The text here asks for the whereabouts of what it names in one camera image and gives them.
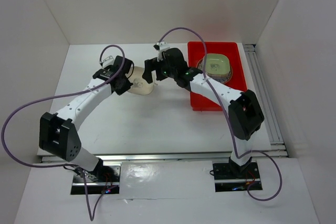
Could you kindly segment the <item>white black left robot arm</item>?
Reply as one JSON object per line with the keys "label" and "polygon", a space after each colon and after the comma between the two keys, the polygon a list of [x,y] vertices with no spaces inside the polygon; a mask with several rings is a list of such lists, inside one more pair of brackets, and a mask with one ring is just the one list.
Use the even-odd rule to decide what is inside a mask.
{"label": "white black left robot arm", "polygon": [[128,77],[133,67],[133,61],[117,56],[112,64],[99,69],[83,92],[65,107],[54,114],[44,113],[39,124],[40,149],[77,165],[77,170],[84,171],[93,182],[115,180],[115,171],[82,146],[78,130],[102,101],[131,88],[133,84]]}

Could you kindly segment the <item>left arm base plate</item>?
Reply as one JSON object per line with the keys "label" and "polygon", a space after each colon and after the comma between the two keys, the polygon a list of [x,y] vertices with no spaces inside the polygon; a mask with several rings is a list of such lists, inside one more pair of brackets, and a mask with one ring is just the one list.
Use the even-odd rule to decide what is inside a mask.
{"label": "left arm base plate", "polygon": [[[94,178],[92,175],[84,171],[87,182],[88,195],[119,194],[121,165],[111,165],[109,167],[114,171],[114,174],[112,175],[111,173],[108,173],[102,175],[102,178]],[[81,172],[77,168],[74,171],[70,194],[85,194],[84,179]]]}

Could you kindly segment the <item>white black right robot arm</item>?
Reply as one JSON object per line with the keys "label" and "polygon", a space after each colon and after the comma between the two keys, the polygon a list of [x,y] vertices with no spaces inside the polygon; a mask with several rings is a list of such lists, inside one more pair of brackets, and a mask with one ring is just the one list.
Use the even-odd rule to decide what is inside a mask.
{"label": "white black right robot arm", "polygon": [[154,45],[154,48],[158,56],[144,62],[142,78],[147,83],[171,78],[179,87],[218,104],[224,112],[233,141],[229,172],[235,178],[242,177],[252,160],[254,134],[265,120],[256,94],[251,90],[232,89],[202,70],[189,67],[178,48],[160,48],[159,45]]}

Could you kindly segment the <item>green square panda dish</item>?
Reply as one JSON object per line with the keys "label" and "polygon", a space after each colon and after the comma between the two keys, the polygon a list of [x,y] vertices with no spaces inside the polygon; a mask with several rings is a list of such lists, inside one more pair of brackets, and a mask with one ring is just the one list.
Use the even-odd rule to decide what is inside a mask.
{"label": "green square panda dish", "polygon": [[222,54],[207,54],[205,57],[205,72],[207,75],[225,76],[230,72],[230,61]]}

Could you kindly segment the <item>cream square panda dish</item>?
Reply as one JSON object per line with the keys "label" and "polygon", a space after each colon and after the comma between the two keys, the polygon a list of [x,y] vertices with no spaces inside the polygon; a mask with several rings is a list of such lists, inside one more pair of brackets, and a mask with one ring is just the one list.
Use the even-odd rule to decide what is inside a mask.
{"label": "cream square panda dish", "polygon": [[130,72],[127,74],[129,81],[132,83],[129,93],[138,95],[148,95],[154,90],[154,82],[148,83],[142,78],[144,68],[131,67]]}

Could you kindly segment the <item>round floral patterned plate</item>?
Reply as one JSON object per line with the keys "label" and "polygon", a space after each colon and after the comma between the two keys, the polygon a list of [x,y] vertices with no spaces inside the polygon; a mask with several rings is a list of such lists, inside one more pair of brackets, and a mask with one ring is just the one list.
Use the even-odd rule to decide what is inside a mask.
{"label": "round floral patterned plate", "polygon": [[229,74],[227,74],[225,76],[216,76],[216,75],[210,75],[210,76],[207,75],[207,76],[216,80],[217,82],[220,82],[222,84],[226,84],[232,78],[232,75],[233,75],[233,71],[232,71],[232,67],[231,67]]}

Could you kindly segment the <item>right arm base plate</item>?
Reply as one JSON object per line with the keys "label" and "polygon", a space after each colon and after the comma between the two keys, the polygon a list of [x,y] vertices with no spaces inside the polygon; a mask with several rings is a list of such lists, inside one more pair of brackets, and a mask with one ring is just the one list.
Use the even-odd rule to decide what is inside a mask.
{"label": "right arm base plate", "polygon": [[209,172],[214,177],[215,192],[234,192],[250,190],[262,190],[260,173],[256,162],[250,163],[240,174],[235,175],[229,168],[229,163],[213,163]]}

